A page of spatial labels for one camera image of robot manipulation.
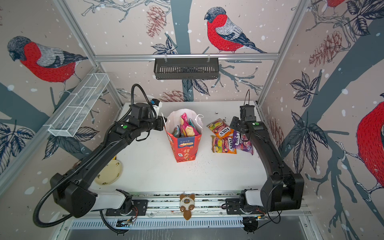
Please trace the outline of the purple Fox's candy bag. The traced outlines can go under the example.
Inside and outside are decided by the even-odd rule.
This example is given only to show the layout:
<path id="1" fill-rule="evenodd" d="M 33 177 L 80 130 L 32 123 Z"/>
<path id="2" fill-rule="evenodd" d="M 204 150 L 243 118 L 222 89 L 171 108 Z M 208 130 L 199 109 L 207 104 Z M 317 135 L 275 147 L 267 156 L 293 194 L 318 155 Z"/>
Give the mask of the purple Fox's candy bag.
<path id="1" fill-rule="evenodd" d="M 242 134 L 238 131 L 234 131 L 233 133 L 232 147 L 234 149 L 250 153 L 251 155 L 254 154 L 254 149 L 251 141 L 248 140 L 245 134 Z"/>

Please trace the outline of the orange Fox's candy bag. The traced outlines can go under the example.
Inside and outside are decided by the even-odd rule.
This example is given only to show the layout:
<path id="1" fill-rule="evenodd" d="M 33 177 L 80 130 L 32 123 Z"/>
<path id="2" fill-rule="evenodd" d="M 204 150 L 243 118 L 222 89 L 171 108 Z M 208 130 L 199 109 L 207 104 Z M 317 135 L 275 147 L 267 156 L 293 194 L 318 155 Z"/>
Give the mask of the orange Fox's candy bag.
<path id="1" fill-rule="evenodd" d="M 217 136 L 211 136 L 212 138 L 212 152 L 223 154 L 236 154 L 237 150 L 232 146 L 232 136 L 219 139 Z"/>
<path id="2" fill-rule="evenodd" d="M 223 119 L 217 119 L 207 125 L 207 127 L 218 137 L 224 139 L 233 134 L 234 130 L 231 129 Z"/>

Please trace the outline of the red paper gift bag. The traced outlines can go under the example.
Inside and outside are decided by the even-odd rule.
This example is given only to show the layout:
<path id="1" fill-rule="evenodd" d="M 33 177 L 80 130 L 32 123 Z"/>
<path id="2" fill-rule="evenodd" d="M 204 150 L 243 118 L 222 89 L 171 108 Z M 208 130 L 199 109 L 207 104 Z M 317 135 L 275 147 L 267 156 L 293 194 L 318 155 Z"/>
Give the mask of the red paper gift bag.
<path id="1" fill-rule="evenodd" d="M 172 133 L 174 128 L 181 123 L 181 115 L 186 113 L 189 119 L 189 124 L 196 128 L 199 132 L 199 136 L 196 137 L 184 137 L 181 131 L 181 137 L 175 138 Z M 194 161 L 197 156 L 199 144 L 203 133 L 203 116 L 197 114 L 190 109 L 180 109 L 170 113 L 165 122 L 165 131 L 167 133 L 168 140 L 170 142 L 171 149 L 173 151 L 176 162 L 190 162 Z"/>

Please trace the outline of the pink Lay's chips bag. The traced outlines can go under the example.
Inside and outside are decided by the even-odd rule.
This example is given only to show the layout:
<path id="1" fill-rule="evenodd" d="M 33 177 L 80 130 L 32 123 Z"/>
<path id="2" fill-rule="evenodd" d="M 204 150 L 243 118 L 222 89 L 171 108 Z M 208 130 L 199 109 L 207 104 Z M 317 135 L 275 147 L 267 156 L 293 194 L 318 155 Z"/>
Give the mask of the pink Lay's chips bag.
<path id="1" fill-rule="evenodd" d="M 184 137 L 196 137 L 200 135 L 196 128 L 189 124 L 189 119 L 186 113 L 181 115 L 180 126 Z"/>

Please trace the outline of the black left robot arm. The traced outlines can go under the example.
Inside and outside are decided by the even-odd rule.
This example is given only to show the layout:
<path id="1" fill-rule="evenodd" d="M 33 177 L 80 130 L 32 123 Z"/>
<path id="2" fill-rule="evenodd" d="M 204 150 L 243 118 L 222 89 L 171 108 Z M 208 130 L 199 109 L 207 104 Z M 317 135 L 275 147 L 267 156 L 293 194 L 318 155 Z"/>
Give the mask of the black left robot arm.
<path id="1" fill-rule="evenodd" d="M 89 188 L 120 151 L 133 141 L 141 141 L 142 133 L 163 130 L 165 120 L 158 116 L 160 107 L 157 99 L 133 104 L 121 120 L 110 126 L 103 142 L 90 156 L 64 175 L 55 174 L 51 178 L 55 203 L 75 218 L 104 209 L 117 209 L 124 215 L 130 213 L 133 202 L 129 193 L 119 189 L 111 193 L 96 193 Z"/>

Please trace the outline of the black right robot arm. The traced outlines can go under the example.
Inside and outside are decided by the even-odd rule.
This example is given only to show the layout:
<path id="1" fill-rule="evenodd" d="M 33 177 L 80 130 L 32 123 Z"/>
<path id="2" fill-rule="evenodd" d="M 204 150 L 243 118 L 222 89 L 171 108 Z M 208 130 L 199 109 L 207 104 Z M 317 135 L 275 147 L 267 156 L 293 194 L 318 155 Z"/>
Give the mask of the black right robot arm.
<path id="1" fill-rule="evenodd" d="M 301 207 L 304 178 L 294 173 L 275 147 L 267 126 L 259 122 L 252 105 L 240 106 L 240 117 L 233 117 L 230 127 L 255 147 L 266 170 L 267 180 L 260 190 L 246 190 L 248 206 L 263 206 L 267 212 L 297 210 Z"/>

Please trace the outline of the green snack packet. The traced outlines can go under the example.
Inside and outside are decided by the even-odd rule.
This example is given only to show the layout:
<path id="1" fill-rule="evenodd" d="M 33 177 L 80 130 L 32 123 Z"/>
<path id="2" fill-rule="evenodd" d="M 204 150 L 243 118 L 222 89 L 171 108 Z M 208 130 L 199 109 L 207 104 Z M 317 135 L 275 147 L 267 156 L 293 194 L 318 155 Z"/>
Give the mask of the green snack packet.
<path id="1" fill-rule="evenodd" d="M 173 133 L 172 135 L 175 137 L 175 138 L 180 138 L 181 137 L 181 128 L 179 125 L 177 125 L 174 130 L 173 130 Z"/>

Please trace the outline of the yellow round plate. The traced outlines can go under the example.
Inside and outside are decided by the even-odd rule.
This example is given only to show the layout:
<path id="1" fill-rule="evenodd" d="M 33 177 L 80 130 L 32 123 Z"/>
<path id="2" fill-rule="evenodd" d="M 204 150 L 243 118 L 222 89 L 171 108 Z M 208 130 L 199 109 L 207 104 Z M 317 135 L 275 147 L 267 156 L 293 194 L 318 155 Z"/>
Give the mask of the yellow round plate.
<path id="1" fill-rule="evenodd" d="M 96 176 L 94 182 L 98 185 L 110 185 L 114 183 L 122 174 L 123 165 L 116 158 L 112 159 Z"/>

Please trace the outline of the white mesh tray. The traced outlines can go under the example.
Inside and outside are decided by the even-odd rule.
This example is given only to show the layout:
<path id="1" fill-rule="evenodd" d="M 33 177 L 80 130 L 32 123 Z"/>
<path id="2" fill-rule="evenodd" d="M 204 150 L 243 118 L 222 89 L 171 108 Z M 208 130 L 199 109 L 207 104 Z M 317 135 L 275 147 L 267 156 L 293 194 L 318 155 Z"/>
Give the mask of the white mesh tray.
<path id="1" fill-rule="evenodd" d="M 110 82 L 107 74 L 88 74 L 80 89 L 70 94 L 70 102 L 48 128 L 55 137 L 74 137 L 88 113 Z"/>

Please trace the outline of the plush cat toy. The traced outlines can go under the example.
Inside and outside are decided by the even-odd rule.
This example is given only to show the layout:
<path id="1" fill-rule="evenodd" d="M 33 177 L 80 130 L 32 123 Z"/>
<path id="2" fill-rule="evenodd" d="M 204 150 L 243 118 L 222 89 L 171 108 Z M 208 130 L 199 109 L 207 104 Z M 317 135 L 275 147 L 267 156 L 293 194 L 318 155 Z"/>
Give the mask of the plush cat toy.
<path id="1" fill-rule="evenodd" d="M 180 195 L 180 211 L 186 221 L 192 217 L 192 210 L 195 208 L 195 194 L 181 194 Z"/>

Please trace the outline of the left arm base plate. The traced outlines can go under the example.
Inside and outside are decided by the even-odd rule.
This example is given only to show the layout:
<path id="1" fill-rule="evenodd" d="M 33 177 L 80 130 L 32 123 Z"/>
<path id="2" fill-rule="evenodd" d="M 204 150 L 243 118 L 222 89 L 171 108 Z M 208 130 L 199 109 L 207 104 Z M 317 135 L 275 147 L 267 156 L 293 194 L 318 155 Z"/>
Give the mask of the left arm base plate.
<path id="1" fill-rule="evenodd" d="M 148 207 L 148 200 L 129 200 L 119 209 L 107 209 L 106 216 L 120 217 L 120 216 L 145 216 Z"/>

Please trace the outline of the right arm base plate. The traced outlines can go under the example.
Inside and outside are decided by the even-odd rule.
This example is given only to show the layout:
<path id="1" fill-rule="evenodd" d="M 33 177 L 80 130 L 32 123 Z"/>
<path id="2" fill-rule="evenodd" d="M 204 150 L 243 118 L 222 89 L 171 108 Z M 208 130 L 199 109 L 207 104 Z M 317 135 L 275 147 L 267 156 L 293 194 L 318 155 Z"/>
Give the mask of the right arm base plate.
<path id="1" fill-rule="evenodd" d="M 266 215 L 265 209 L 261 206 L 251 206 L 241 199 L 225 199 L 221 208 L 228 215 Z"/>

